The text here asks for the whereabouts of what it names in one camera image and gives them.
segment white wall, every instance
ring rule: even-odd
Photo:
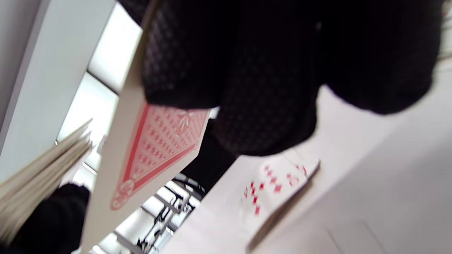
[[[0,126],[40,0],[0,0]]]
[[[404,114],[394,131],[313,207],[291,212],[257,253],[281,248],[287,254],[452,253],[448,68],[436,75],[432,92]],[[314,179],[314,189],[318,180]]]
[[[0,132],[0,183],[53,146],[114,3],[42,0]]]

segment red diamond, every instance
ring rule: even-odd
[[[275,192],[280,192],[282,188],[282,185],[276,185],[275,186]]]

